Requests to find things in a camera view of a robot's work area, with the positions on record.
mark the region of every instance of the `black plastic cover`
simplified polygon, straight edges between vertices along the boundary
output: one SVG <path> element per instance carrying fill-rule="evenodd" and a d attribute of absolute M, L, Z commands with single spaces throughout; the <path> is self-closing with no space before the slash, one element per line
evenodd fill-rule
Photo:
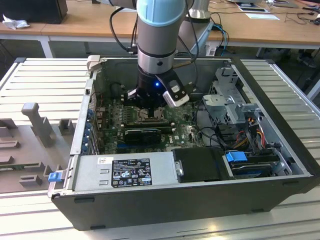
<path fill-rule="evenodd" d="M 183 168 L 183 176 L 178 176 L 179 183 L 229 180 L 222 154 L 213 147 L 174 149 L 174 161 L 181 162 Z"/>

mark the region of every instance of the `power supply label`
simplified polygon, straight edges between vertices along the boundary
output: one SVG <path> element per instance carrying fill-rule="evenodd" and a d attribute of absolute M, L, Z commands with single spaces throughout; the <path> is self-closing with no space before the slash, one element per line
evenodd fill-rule
<path fill-rule="evenodd" d="M 150 159 L 129 159 L 112 161 L 114 188 L 152 185 Z"/>

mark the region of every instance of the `yellow wire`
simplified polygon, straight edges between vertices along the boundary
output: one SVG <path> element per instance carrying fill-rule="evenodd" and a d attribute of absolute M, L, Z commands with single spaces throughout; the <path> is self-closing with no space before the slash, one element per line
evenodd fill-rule
<path fill-rule="evenodd" d="M 248 141 L 248 138 L 246 138 L 245 140 L 243 140 L 242 142 L 239 142 L 235 147 L 234 149 L 240 147 L 241 145 L 245 144 L 246 142 Z"/>

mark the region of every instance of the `motherboard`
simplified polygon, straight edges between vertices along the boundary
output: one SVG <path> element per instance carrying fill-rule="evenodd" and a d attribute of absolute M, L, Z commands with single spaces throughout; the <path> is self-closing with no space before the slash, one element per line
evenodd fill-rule
<path fill-rule="evenodd" d="M 98 114 L 104 154 L 168 152 L 176 148 L 204 147 L 194 125 L 197 106 L 160 107 L 148 116 L 146 109 L 125 106 L 118 99 Z"/>

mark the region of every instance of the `robotic arm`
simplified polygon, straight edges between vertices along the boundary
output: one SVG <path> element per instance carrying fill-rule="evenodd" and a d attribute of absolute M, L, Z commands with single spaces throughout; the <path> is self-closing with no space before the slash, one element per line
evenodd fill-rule
<path fill-rule="evenodd" d="M 173 70 L 178 36 L 180 34 L 183 38 L 187 38 L 191 47 L 196 46 L 195 43 L 198 44 L 193 32 L 196 24 L 192 25 L 188 16 L 191 16 L 192 22 L 208 26 L 209 0 L 101 0 L 101 2 L 136 9 L 138 14 L 138 83 L 136 89 L 124 96 L 124 100 L 148 109 L 150 117 L 158 107 L 168 104 L 175 108 L 188 102 L 187 90 Z M 191 29 L 192 34 L 185 35 L 187 29 L 189 33 Z"/>

